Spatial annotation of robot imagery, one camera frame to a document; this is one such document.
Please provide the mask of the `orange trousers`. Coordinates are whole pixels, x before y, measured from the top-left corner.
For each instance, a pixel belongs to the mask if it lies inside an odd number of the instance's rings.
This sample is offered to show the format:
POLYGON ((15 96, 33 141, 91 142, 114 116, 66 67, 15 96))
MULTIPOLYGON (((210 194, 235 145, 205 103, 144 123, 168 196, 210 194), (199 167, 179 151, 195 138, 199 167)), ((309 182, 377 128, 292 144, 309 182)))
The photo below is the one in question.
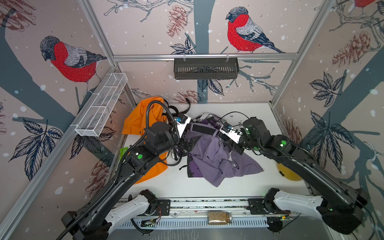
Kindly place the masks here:
MULTIPOLYGON (((161 97, 151 97, 142 100, 135 109, 130 113, 130 115, 125 119, 122 134, 123 135, 138 135, 142 136, 144 134, 144 129, 146 128, 146 112, 147 107, 152 101, 160 101, 165 103, 164 99, 161 97)), ((151 127, 156 122, 168 121, 166 116, 163 116, 164 108, 159 104, 153 104, 149 112, 149 126, 151 127)), ((139 181, 136 182, 136 185, 156 176, 162 174, 168 168, 167 165, 162 163, 157 163, 152 167, 139 181)))

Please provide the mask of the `plain purple garment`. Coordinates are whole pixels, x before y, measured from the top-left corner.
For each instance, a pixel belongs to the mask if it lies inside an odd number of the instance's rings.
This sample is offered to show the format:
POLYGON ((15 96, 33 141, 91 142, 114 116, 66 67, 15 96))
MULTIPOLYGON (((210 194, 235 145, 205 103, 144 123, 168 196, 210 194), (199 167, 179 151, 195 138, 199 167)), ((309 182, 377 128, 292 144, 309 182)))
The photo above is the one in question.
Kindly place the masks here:
POLYGON ((239 154, 218 137, 220 131, 207 121, 192 123, 185 138, 198 138, 188 154, 187 170, 190 178, 204 178, 218 187, 225 178, 259 174, 264 169, 247 154, 239 154))

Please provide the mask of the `purple camouflage trousers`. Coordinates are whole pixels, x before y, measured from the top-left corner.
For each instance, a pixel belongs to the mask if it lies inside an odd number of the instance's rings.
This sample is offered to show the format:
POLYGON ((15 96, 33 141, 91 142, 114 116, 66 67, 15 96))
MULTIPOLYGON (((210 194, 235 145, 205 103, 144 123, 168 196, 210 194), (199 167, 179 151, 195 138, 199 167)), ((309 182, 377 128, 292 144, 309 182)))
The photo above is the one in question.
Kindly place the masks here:
MULTIPOLYGON (((208 125, 210 128, 220 129, 219 117, 210 113, 191 120, 190 124, 208 125)), ((186 131, 183 137, 192 142, 192 151, 181 151, 187 157, 187 175, 189 178, 206 178, 212 181, 222 174, 220 164, 227 160, 228 152, 225 151, 223 142, 217 137, 197 132, 186 131)))

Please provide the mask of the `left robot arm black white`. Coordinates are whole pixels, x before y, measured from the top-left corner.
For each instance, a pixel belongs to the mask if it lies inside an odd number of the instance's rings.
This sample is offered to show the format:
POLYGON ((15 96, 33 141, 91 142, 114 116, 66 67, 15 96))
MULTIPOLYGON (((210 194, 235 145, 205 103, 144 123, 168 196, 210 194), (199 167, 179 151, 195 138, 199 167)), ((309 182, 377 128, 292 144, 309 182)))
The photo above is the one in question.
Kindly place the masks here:
POLYGON ((145 111, 143 135, 119 160, 113 179, 82 208, 62 217, 65 230, 57 237, 71 234, 74 240, 106 240, 122 223, 139 215, 156 212, 157 197, 149 190, 126 204, 116 207, 123 195, 158 163, 160 155, 174 148, 185 151, 188 143, 182 137, 191 118, 188 111, 151 101, 145 111))

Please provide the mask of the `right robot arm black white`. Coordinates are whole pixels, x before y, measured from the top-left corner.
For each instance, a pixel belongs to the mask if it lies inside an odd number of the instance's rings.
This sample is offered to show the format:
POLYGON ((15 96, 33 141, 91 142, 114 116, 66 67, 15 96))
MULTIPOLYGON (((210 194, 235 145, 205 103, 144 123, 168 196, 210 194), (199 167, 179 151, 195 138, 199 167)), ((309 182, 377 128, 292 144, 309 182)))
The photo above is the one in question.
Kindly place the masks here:
POLYGON ((322 220, 344 235, 351 234, 364 220, 363 208, 369 195, 353 189, 323 170, 306 150, 284 135, 272 136, 264 122, 255 117, 245 120, 239 146, 259 151, 263 156, 290 169, 313 187, 317 196, 303 196, 271 188, 263 199, 268 212, 297 212, 322 220))

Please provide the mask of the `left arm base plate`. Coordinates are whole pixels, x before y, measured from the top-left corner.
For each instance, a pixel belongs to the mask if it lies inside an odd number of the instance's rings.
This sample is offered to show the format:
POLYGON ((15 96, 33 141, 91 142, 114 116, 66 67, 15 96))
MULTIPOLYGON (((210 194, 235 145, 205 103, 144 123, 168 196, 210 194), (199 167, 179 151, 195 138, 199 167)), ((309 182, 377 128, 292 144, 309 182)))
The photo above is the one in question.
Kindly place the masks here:
POLYGON ((171 201, 170 200, 157 200, 155 203, 151 203, 149 208, 141 214, 141 216, 168 216, 170 214, 171 201))

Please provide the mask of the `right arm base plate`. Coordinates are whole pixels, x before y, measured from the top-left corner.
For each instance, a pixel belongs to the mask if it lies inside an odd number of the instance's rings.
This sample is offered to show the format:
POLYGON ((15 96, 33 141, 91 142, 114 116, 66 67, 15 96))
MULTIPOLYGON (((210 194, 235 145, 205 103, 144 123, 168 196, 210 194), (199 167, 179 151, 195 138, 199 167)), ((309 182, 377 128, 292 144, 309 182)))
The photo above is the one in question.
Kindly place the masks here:
POLYGON ((285 215, 288 216, 291 214, 290 211, 283 211, 279 209, 274 202, 264 201, 264 199, 255 198, 248 199, 247 210, 250 211, 252 215, 285 215))

